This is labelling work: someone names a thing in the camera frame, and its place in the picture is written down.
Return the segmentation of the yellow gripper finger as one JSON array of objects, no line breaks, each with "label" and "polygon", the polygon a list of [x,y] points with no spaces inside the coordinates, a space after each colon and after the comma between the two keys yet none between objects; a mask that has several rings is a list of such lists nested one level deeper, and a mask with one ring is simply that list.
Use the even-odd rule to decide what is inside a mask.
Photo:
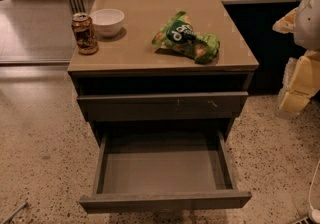
[{"label": "yellow gripper finger", "polygon": [[320,90],[320,57],[290,58],[285,66],[283,87],[278,95],[278,110],[299,114]]},{"label": "yellow gripper finger", "polygon": [[295,18],[297,10],[298,8],[292,9],[285,16],[276,21],[272,29],[282,34],[293,33],[295,30]]}]

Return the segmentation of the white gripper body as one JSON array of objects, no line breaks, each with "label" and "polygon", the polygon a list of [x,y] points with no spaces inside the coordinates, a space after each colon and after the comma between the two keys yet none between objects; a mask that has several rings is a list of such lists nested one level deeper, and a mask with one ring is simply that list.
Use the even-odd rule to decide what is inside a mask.
[{"label": "white gripper body", "polygon": [[307,50],[298,59],[290,58],[283,77],[284,88],[293,94],[312,98],[320,90],[320,52]]}]

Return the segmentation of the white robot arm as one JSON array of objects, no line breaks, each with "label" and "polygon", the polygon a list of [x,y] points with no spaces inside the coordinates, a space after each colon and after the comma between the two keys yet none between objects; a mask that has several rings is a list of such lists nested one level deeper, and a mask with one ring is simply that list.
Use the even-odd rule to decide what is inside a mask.
[{"label": "white robot arm", "polygon": [[292,33],[294,43],[306,50],[298,59],[288,60],[278,94],[276,114],[291,119],[320,90],[320,0],[302,0],[297,8],[276,21],[272,29]]}]

